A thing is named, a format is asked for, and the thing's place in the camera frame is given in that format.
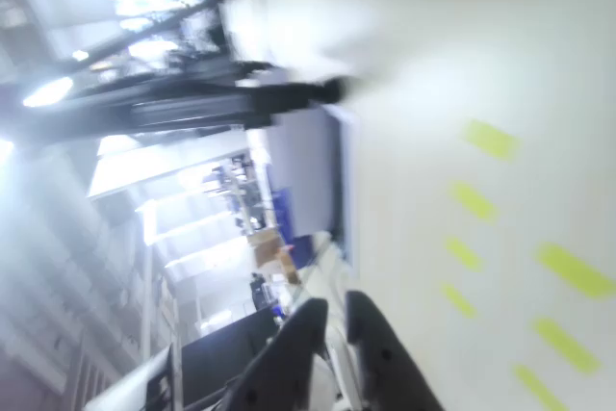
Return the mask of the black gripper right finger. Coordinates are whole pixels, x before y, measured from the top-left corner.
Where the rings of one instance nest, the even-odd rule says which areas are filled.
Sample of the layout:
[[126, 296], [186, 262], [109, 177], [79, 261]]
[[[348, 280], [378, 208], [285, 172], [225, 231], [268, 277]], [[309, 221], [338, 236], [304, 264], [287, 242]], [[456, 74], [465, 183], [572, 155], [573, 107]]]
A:
[[356, 351], [361, 398], [369, 409], [444, 409], [386, 317], [361, 291], [346, 293], [346, 340]]

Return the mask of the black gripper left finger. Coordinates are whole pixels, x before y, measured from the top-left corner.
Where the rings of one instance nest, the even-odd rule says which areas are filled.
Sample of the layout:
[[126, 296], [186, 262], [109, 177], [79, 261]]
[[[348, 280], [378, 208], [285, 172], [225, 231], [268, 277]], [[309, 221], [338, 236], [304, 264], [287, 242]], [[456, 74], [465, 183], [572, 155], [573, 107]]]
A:
[[225, 393], [221, 410], [307, 410], [314, 356], [324, 347], [328, 303], [301, 304]]

